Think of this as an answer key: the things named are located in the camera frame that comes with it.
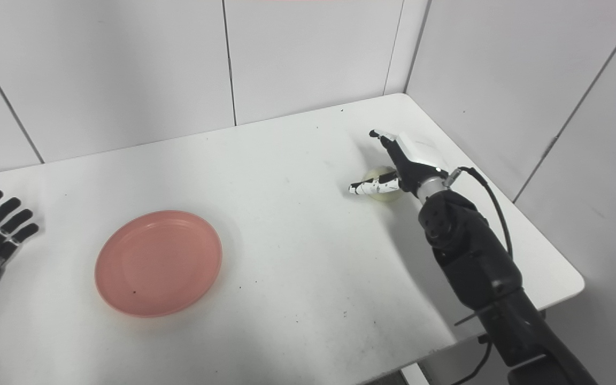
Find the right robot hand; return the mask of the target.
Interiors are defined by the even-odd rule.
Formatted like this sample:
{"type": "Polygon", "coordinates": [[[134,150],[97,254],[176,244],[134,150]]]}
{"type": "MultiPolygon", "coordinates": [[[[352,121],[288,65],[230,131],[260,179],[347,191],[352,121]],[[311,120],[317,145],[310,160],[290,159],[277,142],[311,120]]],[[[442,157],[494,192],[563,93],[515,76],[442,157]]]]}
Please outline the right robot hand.
{"type": "Polygon", "coordinates": [[[374,196],[403,191],[424,203],[431,195],[448,189],[448,166],[432,141],[415,140],[406,133],[395,135],[378,129],[372,129],[369,136],[384,147],[394,170],[352,183],[348,189],[350,194],[374,196]]]}

